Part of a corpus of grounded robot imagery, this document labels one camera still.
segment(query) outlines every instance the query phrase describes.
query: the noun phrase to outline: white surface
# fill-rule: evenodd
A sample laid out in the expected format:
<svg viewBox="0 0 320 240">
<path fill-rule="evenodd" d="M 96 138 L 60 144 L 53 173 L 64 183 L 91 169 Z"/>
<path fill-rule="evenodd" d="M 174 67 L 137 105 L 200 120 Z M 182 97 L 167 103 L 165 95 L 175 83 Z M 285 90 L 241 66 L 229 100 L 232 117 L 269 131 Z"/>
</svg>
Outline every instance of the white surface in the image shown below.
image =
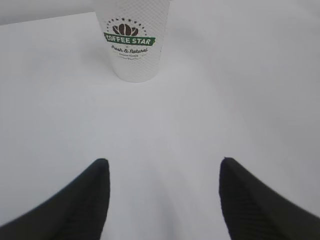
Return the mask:
<svg viewBox="0 0 320 240">
<path fill-rule="evenodd" d="M 92 11 L 91 0 L 0 0 L 0 25 Z"/>
<path fill-rule="evenodd" d="M 112 72 L 94 13 L 0 27 L 0 224 L 100 157 L 103 240 L 228 240 L 224 156 L 320 216 L 317 15 L 285 0 L 176 0 L 169 15 L 141 84 Z"/>
</svg>

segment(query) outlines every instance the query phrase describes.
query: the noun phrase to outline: coffee cup logo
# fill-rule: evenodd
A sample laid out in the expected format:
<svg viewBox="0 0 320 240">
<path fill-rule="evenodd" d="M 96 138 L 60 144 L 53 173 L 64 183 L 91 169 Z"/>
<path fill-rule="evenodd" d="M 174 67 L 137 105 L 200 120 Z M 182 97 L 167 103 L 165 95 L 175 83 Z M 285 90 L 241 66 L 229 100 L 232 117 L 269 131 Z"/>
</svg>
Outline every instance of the coffee cup logo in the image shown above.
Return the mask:
<svg viewBox="0 0 320 240">
<path fill-rule="evenodd" d="M 107 32 L 104 33 L 104 36 L 107 42 L 137 46 L 153 46 L 156 42 L 156 38 L 148 37 L 146 28 L 137 21 L 126 18 L 114 18 L 108 22 L 105 21 L 105 23 L 107 25 Z"/>
<path fill-rule="evenodd" d="M 131 28 L 128 24 L 120 24 L 119 26 L 113 26 L 112 30 L 117 35 L 123 35 L 123 36 L 137 36 L 139 33 L 138 28 L 133 27 Z"/>
</svg>

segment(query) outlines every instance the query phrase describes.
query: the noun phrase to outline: paper coffee cup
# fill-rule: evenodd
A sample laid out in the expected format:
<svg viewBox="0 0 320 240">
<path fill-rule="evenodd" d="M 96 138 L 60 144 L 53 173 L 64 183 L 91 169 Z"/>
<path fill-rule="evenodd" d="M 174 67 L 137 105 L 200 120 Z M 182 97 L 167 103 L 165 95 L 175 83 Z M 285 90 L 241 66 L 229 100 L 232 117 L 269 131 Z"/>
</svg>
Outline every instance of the paper coffee cup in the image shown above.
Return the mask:
<svg viewBox="0 0 320 240">
<path fill-rule="evenodd" d="M 133 83 L 159 70 L 170 0 L 93 0 L 113 69 Z"/>
</svg>

